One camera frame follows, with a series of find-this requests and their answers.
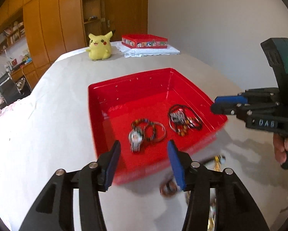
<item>pikachu ear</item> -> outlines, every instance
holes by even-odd
[[[114,33],[115,33],[115,30],[112,30],[112,31],[110,31],[109,33],[107,33],[107,34],[105,35],[105,37],[108,38],[108,39],[110,39],[110,38],[113,36]]]
[[[89,34],[88,37],[93,40],[95,36],[93,34]]]

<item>white towel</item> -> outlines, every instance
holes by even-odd
[[[179,50],[168,45],[166,49],[131,49],[122,44],[121,41],[111,42],[111,46],[124,53],[125,57],[141,57],[145,55],[177,55]]]

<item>metal screw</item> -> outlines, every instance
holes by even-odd
[[[61,176],[61,175],[63,175],[64,173],[65,173],[65,170],[62,169],[62,168],[60,168],[60,169],[58,169],[57,171],[55,171],[55,174],[56,174],[57,176]]]
[[[232,175],[234,173],[234,171],[231,168],[226,168],[225,173],[228,175]]]
[[[191,167],[199,168],[200,167],[200,163],[198,163],[197,161],[194,161],[194,162],[191,163]]]
[[[97,162],[91,162],[90,164],[88,164],[89,168],[97,168],[98,167],[98,163]]]

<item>human hand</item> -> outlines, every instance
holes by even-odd
[[[274,155],[278,163],[283,164],[286,162],[287,156],[286,151],[288,151],[288,137],[284,139],[279,134],[273,134],[273,146]]]

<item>wristwatch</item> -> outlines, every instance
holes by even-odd
[[[131,144],[131,152],[140,152],[140,146],[144,141],[144,133],[141,128],[135,127],[129,133],[129,142]]]

